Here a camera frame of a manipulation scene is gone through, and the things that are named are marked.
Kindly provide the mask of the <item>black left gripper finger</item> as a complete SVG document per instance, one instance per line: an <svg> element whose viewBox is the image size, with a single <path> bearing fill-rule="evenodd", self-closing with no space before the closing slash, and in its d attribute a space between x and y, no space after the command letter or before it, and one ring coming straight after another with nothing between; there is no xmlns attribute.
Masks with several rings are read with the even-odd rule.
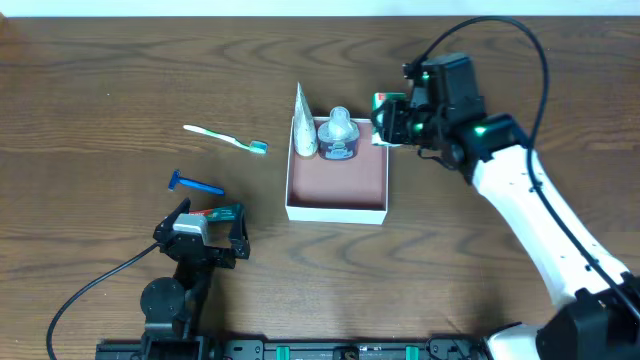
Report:
<svg viewBox="0 0 640 360"><path fill-rule="evenodd" d="M231 206L231 210L233 220L228 236L231 249L236 258L248 259L250 257L250 243L246 227L245 207L237 203Z"/></svg>
<svg viewBox="0 0 640 360"><path fill-rule="evenodd" d="M173 225L181 214L188 214L191 206L191 200L185 198L174 211L165 217L155 228L153 233L154 239L170 239Z"/></svg>

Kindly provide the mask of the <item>red green toothpaste tube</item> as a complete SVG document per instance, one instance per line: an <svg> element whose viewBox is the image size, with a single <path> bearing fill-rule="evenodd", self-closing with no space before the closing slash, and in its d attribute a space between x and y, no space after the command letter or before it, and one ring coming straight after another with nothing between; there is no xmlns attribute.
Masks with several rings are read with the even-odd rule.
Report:
<svg viewBox="0 0 640 360"><path fill-rule="evenodd" d="M191 211L191 215L202 215L208 222L232 222L241 214L244 206L237 203L206 210Z"/></svg>

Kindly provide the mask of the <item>blue disposable razor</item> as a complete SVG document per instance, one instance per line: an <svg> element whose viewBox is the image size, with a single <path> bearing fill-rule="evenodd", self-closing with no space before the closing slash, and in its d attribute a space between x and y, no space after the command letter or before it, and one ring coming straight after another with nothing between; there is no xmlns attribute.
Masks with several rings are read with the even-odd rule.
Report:
<svg viewBox="0 0 640 360"><path fill-rule="evenodd" d="M185 187L193 188L196 190L204 191L214 195L224 196L225 191L222 188L215 187L206 183L202 183L196 180L185 178L181 175L181 172L176 169L171 176L168 184L168 190L174 191L177 185L183 185Z"/></svg>

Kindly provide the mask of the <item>green white soap box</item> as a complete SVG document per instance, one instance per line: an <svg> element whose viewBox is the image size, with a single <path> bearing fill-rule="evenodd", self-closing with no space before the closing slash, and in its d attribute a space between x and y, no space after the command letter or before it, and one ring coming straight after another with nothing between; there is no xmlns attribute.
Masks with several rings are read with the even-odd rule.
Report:
<svg viewBox="0 0 640 360"><path fill-rule="evenodd" d="M399 147L399 144L392 144L387 141L384 141L381 137L381 129L382 129L382 118L383 114L379 108L387 100L405 100L406 95L404 93L398 92L378 92L375 93L372 97L372 113L371 113L371 124L373 126L372 135L371 135L371 143L374 146L384 146L384 147Z"/></svg>

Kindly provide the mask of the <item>small clear pump bottle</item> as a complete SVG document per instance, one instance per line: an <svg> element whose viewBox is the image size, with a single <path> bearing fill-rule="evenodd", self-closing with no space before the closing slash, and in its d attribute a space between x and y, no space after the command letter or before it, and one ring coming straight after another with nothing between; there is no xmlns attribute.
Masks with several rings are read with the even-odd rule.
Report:
<svg viewBox="0 0 640 360"><path fill-rule="evenodd" d="M331 110L329 120L318 128L317 137L318 153L325 160L343 161L357 155L360 131L344 107Z"/></svg>

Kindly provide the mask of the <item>white Pantene tube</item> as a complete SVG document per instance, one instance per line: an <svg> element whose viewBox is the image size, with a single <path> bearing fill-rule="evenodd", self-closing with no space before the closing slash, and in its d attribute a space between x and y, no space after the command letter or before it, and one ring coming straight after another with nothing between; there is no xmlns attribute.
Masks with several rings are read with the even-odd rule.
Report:
<svg viewBox="0 0 640 360"><path fill-rule="evenodd" d="M301 83L297 83L293 114L293 145L296 153L311 158L318 150L317 131Z"/></svg>

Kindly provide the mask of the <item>white square box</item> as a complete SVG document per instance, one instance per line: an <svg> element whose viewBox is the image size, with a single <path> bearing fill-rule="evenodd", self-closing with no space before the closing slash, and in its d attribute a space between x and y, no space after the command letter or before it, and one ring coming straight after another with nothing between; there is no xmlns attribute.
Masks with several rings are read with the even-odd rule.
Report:
<svg viewBox="0 0 640 360"><path fill-rule="evenodd" d="M291 221L381 225L389 208L389 149L371 144L372 126L357 119L356 156L301 157L289 141L284 207Z"/></svg>

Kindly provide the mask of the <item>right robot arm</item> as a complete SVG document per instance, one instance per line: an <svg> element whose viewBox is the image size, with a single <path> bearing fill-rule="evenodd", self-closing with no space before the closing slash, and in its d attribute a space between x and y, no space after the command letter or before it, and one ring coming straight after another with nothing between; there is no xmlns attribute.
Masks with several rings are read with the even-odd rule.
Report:
<svg viewBox="0 0 640 360"><path fill-rule="evenodd" d="M373 97L373 143L415 145L460 172L507 222L557 309L543 326L508 325L485 337L475 358L638 358L638 277L564 201L516 120L486 113L471 59L443 55L405 75L411 94Z"/></svg>

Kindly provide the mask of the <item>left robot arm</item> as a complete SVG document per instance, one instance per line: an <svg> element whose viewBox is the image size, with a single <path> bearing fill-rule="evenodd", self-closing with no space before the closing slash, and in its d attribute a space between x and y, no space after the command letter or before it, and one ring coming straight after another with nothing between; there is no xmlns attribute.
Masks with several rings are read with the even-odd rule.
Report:
<svg viewBox="0 0 640 360"><path fill-rule="evenodd" d="M245 208L236 203L192 212L184 199L155 228L161 253L177 263L174 274L151 281L140 307L145 315L141 349L133 359L207 359L215 341L197 333L212 273L233 269L250 256Z"/></svg>

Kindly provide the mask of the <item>white green toothbrush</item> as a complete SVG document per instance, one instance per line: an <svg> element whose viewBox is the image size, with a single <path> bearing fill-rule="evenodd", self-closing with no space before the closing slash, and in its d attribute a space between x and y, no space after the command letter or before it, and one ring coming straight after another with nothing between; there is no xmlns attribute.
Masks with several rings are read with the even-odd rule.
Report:
<svg viewBox="0 0 640 360"><path fill-rule="evenodd" d="M218 140L222 140L225 141L227 143L230 143L240 149L249 151L251 153L254 154L258 154L258 155L266 155L268 152L268 144L259 140L252 140L250 141L248 144L242 143L240 142L238 139L236 139L235 137L232 137L230 135L226 135L226 134L221 134L218 132L214 132L208 129L205 129L203 127L200 126L195 126L195 125L189 125L189 124L185 124L183 125L183 128L187 131L190 132L194 132L197 134L201 134L201 135L205 135L208 137L212 137Z"/></svg>

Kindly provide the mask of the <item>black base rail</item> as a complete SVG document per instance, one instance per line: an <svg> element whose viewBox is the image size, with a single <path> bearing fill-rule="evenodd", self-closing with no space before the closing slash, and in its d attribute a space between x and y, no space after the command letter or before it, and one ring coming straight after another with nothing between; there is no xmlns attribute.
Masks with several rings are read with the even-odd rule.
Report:
<svg viewBox="0 0 640 360"><path fill-rule="evenodd" d="M103 340L96 360L488 360L481 342L437 336L418 342L262 341L221 342L209 337L139 341Z"/></svg>

